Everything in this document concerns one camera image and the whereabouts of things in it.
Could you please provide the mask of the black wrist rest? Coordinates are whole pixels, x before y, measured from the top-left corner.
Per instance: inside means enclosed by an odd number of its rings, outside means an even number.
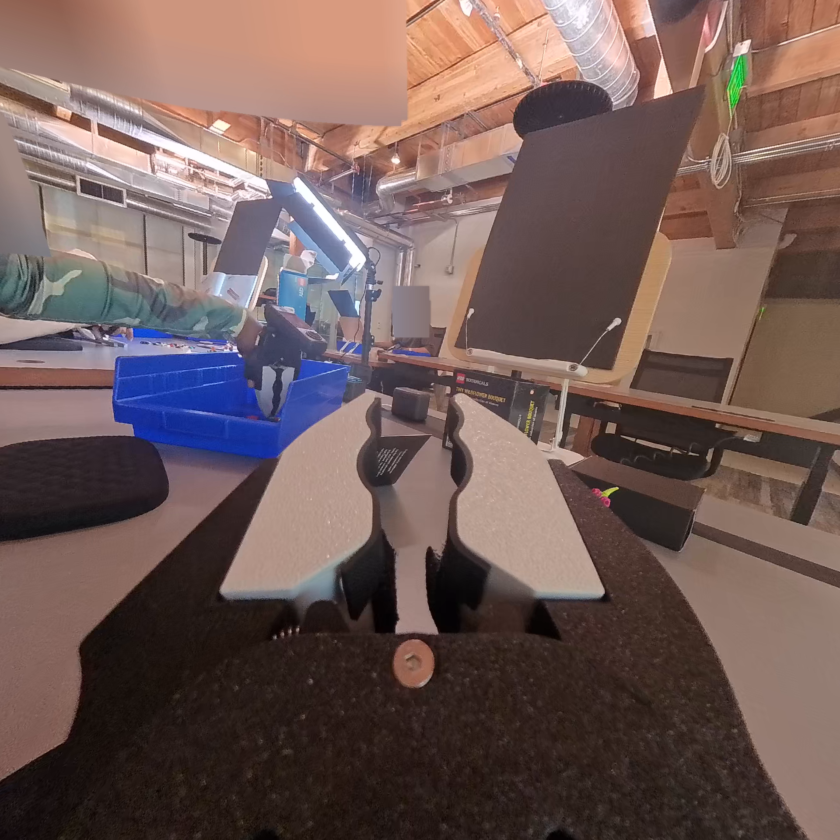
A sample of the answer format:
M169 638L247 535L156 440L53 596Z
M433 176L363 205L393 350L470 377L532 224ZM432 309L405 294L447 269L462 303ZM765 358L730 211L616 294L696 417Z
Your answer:
M32 539L138 517L169 496L148 441L67 437L1 448L1 540Z

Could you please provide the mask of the black product box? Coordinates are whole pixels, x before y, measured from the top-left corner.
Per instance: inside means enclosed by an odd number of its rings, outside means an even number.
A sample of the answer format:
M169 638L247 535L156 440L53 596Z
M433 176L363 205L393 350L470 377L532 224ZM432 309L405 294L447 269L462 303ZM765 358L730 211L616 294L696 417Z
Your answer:
M548 386L483 371L458 370L454 378L453 396L466 395L539 442L551 396Z

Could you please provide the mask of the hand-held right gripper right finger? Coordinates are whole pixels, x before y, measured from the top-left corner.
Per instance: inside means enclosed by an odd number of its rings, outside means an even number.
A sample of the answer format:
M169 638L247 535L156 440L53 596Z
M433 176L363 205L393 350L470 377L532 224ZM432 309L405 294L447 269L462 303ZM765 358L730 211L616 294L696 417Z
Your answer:
M450 399L455 493L444 545L444 619L501 604L598 602L606 588L550 462L465 394Z

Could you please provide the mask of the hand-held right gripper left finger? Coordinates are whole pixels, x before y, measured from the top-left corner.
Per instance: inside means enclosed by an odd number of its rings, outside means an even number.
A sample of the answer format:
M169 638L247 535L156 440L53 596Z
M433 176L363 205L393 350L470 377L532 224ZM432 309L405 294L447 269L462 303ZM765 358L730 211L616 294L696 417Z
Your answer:
M364 394L283 451L220 586L227 601L278 600L303 618L315 602L374 621L389 580L380 505L369 479L381 398Z

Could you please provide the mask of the black desk lamp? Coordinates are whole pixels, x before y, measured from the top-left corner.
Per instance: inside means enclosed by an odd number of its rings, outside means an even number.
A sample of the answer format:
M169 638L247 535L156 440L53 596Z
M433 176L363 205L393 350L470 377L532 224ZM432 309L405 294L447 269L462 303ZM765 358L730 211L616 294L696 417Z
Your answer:
M295 236L314 246L340 279L362 271L366 291L374 288L375 265L369 249L305 178L267 180L266 186L267 198L236 203L213 267L204 278L203 291L210 300L206 335L211 340L235 341L249 320L266 250L282 216L288 217Z

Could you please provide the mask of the wooden background desk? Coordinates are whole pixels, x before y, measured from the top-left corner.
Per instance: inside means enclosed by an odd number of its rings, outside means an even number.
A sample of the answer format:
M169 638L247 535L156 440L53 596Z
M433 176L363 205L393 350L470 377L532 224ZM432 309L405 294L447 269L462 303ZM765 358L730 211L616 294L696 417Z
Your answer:
M455 371L468 368L482 370L480 365L470 365L466 362L400 355L380 349L376 349L374 360L370 362L370 365L374 369L389 371L395 371L397 368L407 369L409 366L432 371L434 381L446 385L454 383ZM580 405L573 404L572 415L587 418L583 423L582 440L575 440L574 443L574 451L584 456L591 453L591 442L606 422L597 416L597 410L592 407L595 403L636 406L668 415L691 417L743 432L776 434L813 445L813 458L805 465L809 468L807 476L799 488L790 513L790 520L803 526L811 523L829 469L834 463L834 454L839 448L839 425L834 422L761 412L751 408L744 410L735 406L694 401L689 398L643 392L632 388L594 385L579 380L571 381L570 394L572 393L575 394L577 403L580 403Z

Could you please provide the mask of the blue storage bin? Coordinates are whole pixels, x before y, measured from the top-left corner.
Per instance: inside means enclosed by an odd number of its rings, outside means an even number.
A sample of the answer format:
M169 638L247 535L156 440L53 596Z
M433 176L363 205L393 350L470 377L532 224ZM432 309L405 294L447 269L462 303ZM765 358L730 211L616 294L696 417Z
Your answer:
M114 420L152 443L272 459L338 410L350 368L304 360L278 421L259 410L235 353L124 355L114 365Z

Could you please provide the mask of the small black box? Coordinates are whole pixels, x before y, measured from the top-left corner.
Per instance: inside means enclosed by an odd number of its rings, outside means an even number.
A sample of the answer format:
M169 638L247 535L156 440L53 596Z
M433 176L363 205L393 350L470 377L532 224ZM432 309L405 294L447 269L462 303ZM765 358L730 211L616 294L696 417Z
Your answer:
M397 386L392 391L392 415L410 424L424 424L432 400L430 391L410 386Z

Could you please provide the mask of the silver ceiling air duct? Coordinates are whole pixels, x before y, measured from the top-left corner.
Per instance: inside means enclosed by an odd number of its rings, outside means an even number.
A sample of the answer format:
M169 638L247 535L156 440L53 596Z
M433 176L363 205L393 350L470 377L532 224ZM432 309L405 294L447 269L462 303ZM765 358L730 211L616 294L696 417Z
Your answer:
M632 106L640 74L612 1L544 1L543 5L579 69L606 91L614 109Z

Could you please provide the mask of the grey desk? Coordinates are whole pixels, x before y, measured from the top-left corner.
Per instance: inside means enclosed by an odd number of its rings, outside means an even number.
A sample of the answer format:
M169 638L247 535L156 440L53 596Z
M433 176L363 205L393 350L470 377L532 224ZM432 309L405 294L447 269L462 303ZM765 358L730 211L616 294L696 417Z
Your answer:
M2 776L64 741L81 640L257 466L161 456L170 495L152 513L2 544ZM810 838L838 838L838 537L705 498L681 552L650 548L717 649L793 814Z

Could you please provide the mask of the blue printed carton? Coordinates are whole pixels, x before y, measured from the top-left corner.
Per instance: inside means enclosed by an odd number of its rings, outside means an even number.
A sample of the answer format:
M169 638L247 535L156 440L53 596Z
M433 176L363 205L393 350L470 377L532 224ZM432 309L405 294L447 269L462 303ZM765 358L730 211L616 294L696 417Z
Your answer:
M308 285L309 278L304 272L283 268L279 272L276 304L279 308L293 310L293 313L306 324L308 320Z

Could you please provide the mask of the instruction booklet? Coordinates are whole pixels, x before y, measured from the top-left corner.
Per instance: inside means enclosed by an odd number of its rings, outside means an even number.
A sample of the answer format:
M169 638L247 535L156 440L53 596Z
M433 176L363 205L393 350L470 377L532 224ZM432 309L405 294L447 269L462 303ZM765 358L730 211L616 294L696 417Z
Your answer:
M430 434L374 434L362 446L358 460L363 483L372 488L393 486L431 437Z

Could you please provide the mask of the person's left forearm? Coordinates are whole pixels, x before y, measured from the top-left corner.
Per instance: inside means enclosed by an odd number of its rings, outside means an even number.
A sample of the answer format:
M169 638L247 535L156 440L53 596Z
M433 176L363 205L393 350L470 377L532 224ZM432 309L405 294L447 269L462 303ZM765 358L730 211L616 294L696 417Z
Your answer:
M1 256L1 313L26 321L142 328L253 351L264 332L235 303L99 260L58 253Z

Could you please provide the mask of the flat black box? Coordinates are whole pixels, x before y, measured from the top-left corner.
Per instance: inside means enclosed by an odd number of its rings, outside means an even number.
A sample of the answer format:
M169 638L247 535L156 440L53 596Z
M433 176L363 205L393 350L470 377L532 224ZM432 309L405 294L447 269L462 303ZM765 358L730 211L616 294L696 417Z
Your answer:
M590 488L621 487L609 508L640 539L679 552L695 524L703 487L591 456L571 466Z

